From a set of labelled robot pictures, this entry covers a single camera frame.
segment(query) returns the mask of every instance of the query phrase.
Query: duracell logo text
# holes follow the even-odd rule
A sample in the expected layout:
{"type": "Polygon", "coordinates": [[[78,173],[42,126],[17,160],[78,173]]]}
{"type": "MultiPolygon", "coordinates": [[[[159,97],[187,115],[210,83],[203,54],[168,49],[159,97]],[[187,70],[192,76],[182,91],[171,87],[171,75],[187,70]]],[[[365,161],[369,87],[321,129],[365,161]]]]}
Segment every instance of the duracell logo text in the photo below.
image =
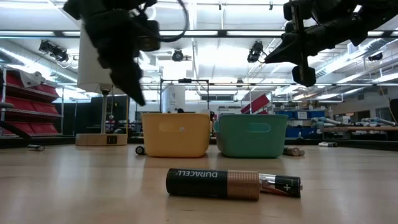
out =
{"type": "Polygon", "coordinates": [[[203,172],[203,171],[190,171],[190,170],[179,170],[178,176],[183,177],[213,177],[217,178],[217,172],[203,172]]]}

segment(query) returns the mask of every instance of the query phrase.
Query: white cylinder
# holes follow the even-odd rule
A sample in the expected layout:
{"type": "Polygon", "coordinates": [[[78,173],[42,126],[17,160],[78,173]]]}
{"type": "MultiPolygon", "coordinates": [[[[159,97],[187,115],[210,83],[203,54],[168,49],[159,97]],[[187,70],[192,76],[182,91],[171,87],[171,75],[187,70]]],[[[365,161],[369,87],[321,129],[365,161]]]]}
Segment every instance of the white cylinder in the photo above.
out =
{"type": "Polygon", "coordinates": [[[162,95],[162,112],[176,113],[181,108],[185,110],[185,86],[169,85],[162,95]]]}

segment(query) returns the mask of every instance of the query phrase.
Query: wooden table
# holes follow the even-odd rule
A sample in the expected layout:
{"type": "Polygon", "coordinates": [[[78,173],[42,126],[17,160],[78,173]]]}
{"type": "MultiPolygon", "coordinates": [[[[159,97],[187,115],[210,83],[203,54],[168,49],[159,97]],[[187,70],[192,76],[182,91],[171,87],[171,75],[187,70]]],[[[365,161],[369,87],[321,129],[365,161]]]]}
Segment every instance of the wooden table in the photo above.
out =
{"type": "Polygon", "coordinates": [[[0,223],[397,223],[398,153],[301,147],[305,157],[137,156],[135,145],[0,150],[0,223]],[[302,198],[258,202],[169,196],[170,167],[258,170],[302,178],[302,198]]]}

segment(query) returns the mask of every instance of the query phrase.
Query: green bin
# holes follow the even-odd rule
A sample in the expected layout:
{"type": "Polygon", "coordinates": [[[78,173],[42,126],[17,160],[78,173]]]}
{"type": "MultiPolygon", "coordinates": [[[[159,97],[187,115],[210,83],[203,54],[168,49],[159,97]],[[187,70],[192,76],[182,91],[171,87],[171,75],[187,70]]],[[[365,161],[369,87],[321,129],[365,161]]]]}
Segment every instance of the green bin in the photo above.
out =
{"type": "Polygon", "coordinates": [[[215,123],[218,149],[228,157],[279,157],[284,151],[287,118],[286,115],[223,115],[215,123]]]}

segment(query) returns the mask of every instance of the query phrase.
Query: white lamp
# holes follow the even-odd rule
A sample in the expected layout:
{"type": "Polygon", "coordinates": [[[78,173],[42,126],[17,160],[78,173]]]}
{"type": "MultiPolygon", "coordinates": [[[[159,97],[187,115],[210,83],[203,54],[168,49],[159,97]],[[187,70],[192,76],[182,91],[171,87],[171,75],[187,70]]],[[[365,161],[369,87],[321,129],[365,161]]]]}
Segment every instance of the white lamp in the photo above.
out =
{"type": "Polygon", "coordinates": [[[106,134],[106,106],[109,92],[124,94],[113,86],[111,70],[103,69],[98,62],[98,52],[88,37],[84,26],[80,32],[79,68],[77,86],[82,90],[103,95],[101,134],[77,134],[78,146],[122,146],[127,144],[127,134],[106,134]]]}

